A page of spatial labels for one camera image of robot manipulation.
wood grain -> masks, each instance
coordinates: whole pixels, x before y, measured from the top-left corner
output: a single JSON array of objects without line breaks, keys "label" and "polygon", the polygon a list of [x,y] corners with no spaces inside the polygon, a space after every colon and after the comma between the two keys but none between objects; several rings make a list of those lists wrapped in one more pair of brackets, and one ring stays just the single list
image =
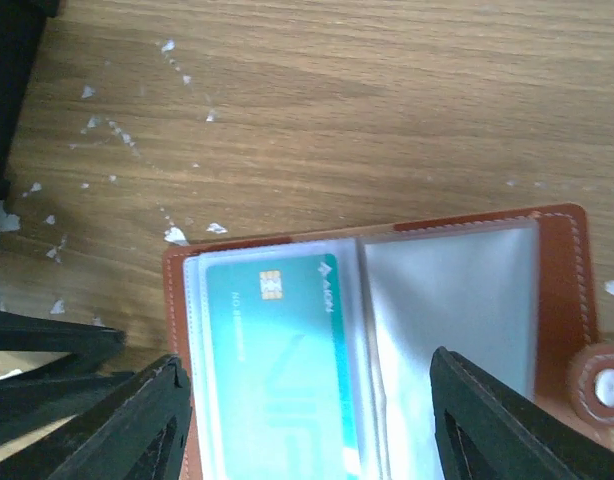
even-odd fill
[{"label": "wood grain", "polygon": [[125,367],[166,349],[170,222],[202,240],[574,201],[614,335],[614,0],[70,0],[10,163],[0,299],[100,316]]}]

